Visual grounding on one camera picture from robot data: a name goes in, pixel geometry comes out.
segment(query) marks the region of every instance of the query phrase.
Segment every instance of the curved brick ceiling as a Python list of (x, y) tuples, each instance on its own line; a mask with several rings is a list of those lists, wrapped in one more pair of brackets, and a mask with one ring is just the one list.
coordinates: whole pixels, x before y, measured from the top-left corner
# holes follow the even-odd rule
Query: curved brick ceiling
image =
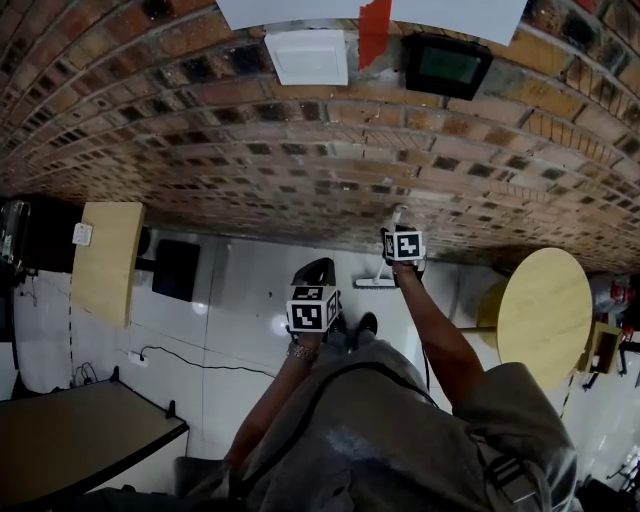
[(637, 270), (634, 2), (530, 1), (464, 102), (364, 78), (279, 86), (263, 30), (230, 31), (212, 0), (4, 0), (0, 193), (351, 249), (374, 249), (400, 202), (446, 258), (551, 245)]

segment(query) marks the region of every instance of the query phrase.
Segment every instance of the person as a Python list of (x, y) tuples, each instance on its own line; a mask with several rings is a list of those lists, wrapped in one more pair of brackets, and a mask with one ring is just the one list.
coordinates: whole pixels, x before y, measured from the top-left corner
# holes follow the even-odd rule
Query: person
[(575, 450), (526, 367), (484, 371), (413, 267), (393, 271), (452, 414), (376, 339), (373, 314), (352, 351), (340, 319), (326, 344), (300, 334), (240, 426), (217, 495), (240, 482), (246, 509), (262, 512), (562, 510)]

